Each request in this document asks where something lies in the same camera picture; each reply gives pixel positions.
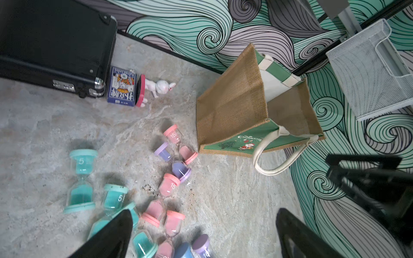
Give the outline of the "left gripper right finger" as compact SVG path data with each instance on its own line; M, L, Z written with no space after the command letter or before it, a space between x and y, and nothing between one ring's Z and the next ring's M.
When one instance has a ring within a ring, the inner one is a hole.
M277 213L276 228L284 258L342 257L285 208L280 208Z

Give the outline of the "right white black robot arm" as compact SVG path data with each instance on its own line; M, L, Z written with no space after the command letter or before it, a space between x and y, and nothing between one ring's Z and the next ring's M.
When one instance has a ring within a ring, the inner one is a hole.
M327 178L395 238L413 243L413 176L395 155L329 154Z

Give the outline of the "blue hourglass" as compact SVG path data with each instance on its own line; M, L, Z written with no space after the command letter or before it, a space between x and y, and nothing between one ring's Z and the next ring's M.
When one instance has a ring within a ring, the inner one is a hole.
M190 243L185 242L177 247L175 249L174 258L194 258Z

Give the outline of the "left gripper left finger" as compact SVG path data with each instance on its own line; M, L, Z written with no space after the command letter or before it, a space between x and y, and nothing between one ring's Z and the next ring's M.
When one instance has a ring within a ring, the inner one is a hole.
M124 258L133 229L129 210L121 211L103 229L76 250L72 258Z

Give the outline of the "pink hourglass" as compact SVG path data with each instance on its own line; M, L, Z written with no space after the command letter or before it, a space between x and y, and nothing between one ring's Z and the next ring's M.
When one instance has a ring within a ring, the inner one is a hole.
M163 217L166 215L165 199L176 194L181 181L173 174L166 173L158 188L159 197L152 200L145 212L140 217L143 223L149 223L159 227Z
M186 216L182 213L167 210L167 217L164 223L166 240L159 245L155 258L174 257L175 248L172 239L180 233L185 218Z

